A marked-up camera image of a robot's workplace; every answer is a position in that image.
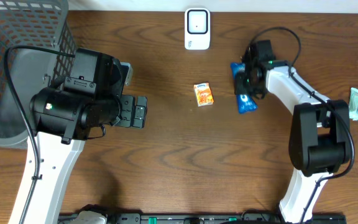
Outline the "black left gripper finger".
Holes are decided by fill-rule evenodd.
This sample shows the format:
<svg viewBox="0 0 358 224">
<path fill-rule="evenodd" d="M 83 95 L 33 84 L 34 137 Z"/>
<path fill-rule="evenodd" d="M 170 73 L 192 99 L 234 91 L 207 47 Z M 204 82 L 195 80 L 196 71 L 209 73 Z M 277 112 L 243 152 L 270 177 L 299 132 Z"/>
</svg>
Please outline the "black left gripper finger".
<svg viewBox="0 0 358 224">
<path fill-rule="evenodd" d="M 145 126 L 145 118 L 147 114 L 147 97 L 139 96 L 137 98 L 134 110 L 133 128 L 142 129 Z"/>
<path fill-rule="evenodd" d="M 120 121 L 116 126 L 129 128 L 133 125 L 133 112 L 135 108 L 135 98 L 131 95 L 121 95 L 121 115 Z"/>
</svg>

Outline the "blue Oreo cookie pack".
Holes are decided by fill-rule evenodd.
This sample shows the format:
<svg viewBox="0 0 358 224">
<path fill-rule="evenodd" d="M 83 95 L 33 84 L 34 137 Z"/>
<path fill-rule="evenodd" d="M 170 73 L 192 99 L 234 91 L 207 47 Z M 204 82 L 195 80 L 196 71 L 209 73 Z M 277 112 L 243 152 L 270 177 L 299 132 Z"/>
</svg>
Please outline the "blue Oreo cookie pack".
<svg viewBox="0 0 358 224">
<path fill-rule="evenodd" d="M 236 78 L 239 72 L 245 71 L 245 65 L 243 63 L 233 62 L 231 63 L 231 70 L 233 78 Z M 258 108 L 254 100 L 248 95 L 236 94 L 236 101 L 239 114 L 255 111 Z"/>
</svg>

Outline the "orange tissue pack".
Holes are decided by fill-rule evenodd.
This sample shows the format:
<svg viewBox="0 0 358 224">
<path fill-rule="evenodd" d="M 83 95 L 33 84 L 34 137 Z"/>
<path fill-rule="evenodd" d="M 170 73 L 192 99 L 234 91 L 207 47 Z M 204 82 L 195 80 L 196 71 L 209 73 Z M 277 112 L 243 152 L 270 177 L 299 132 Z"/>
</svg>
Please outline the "orange tissue pack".
<svg viewBox="0 0 358 224">
<path fill-rule="evenodd" d="M 193 86 L 198 106 L 207 106 L 214 103 L 213 94 L 208 82 Z"/>
</svg>

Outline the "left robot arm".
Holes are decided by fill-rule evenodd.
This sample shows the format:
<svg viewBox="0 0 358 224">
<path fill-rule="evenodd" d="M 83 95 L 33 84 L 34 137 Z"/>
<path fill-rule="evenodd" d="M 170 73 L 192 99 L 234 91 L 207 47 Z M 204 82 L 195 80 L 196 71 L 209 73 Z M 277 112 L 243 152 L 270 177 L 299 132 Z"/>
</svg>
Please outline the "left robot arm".
<svg viewBox="0 0 358 224">
<path fill-rule="evenodd" d="M 93 128 L 141 129 L 147 99 L 126 95 L 129 63 L 93 50 L 73 54 L 70 74 L 53 80 L 21 110 L 27 161 L 9 221 L 56 223 L 73 167 Z"/>
</svg>

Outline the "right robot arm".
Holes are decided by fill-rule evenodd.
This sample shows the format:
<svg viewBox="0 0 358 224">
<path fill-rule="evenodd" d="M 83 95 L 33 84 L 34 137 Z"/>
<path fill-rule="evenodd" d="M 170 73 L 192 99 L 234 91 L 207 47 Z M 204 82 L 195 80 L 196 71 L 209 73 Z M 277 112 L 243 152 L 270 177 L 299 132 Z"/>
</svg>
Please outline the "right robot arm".
<svg viewBox="0 0 358 224">
<path fill-rule="evenodd" d="M 285 223 L 305 223 L 325 183 L 342 175 L 343 164 L 354 163 L 349 108 L 343 100 L 319 94 L 296 72 L 278 60 L 269 40 L 252 41 L 234 74 L 234 92 L 262 99 L 275 95 L 292 115 L 288 153 L 293 174 L 278 207 Z"/>
</svg>

